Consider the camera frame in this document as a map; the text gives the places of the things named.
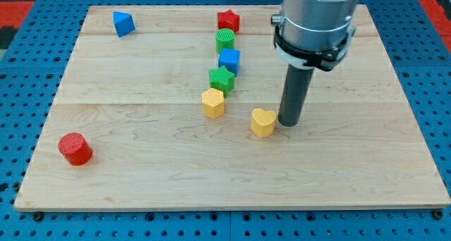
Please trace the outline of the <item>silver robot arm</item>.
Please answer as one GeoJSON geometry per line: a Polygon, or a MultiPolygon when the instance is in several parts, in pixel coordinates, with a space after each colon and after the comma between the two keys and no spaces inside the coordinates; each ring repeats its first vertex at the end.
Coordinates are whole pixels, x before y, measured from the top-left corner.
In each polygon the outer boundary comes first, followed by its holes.
{"type": "Polygon", "coordinates": [[[290,46],[325,51],[347,35],[358,0],[283,0],[279,35],[290,46]]]}

